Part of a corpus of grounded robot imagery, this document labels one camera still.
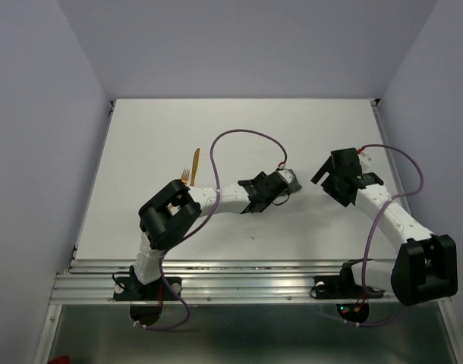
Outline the grey cloth napkin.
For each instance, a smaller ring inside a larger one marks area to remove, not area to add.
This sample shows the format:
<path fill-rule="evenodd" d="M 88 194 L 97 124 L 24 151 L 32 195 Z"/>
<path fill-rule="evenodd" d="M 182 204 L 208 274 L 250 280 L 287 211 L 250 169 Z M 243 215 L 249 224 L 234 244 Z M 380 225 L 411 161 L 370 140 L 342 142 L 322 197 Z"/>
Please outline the grey cloth napkin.
<path fill-rule="evenodd" d="M 298 181 L 296 174 L 293 171 L 289 171 L 291 177 L 290 183 L 288 185 L 289 193 L 297 193 L 302 189 L 302 185 Z"/>

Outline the gold knife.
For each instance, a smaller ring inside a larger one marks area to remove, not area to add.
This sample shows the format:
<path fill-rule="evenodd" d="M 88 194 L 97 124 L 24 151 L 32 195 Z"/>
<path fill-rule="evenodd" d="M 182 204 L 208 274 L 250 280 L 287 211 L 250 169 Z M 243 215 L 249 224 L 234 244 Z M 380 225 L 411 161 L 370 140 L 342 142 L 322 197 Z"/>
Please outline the gold knife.
<path fill-rule="evenodd" d="M 199 160 L 200 160 L 200 148 L 197 148 L 195 150 L 195 152 L 194 152 L 193 161 L 192 161 L 192 168 L 191 168 L 190 185 L 192 187 L 195 186 L 195 180 L 196 180 L 196 176 L 197 176 L 197 169 L 198 169 L 198 166 L 199 166 Z"/>

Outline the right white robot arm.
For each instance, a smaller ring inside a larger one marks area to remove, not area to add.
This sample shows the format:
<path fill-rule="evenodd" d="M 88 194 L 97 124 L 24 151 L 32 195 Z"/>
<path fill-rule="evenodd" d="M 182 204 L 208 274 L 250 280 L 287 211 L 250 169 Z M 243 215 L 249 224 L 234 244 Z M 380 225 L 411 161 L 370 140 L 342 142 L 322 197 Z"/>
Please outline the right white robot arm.
<path fill-rule="evenodd" d="M 353 205 L 372 219 L 366 247 L 381 231 L 396 252 L 393 263 L 360 259 L 342 264 L 337 275 L 314 278 L 312 297 L 320 300 L 381 298 L 392 293 L 404 306 L 451 297 L 458 291 L 455 241 L 436 235 L 416 221 L 375 173 L 367 171 L 369 158 L 362 149 L 339 149 L 312 177 L 342 206 Z"/>

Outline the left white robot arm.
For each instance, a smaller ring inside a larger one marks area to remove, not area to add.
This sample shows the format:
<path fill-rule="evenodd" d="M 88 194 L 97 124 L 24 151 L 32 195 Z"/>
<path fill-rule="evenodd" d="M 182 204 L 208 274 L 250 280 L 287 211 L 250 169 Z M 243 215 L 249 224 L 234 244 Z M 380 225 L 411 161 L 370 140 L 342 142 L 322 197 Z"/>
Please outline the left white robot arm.
<path fill-rule="evenodd" d="M 165 254 L 191 234 L 199 218 L 209 221 L 214 214 L 261 213 L 279 197 L 288 198 L 301 189 L 290 169 L 259 173 L 251 180 L 240 180 L 218 189 L 189 187 L 172 180 L 139 210 L 141 244 L 130 268 L 131 289 L 148 299 L 157 291 L 162 277 L 160 263 Z"/>

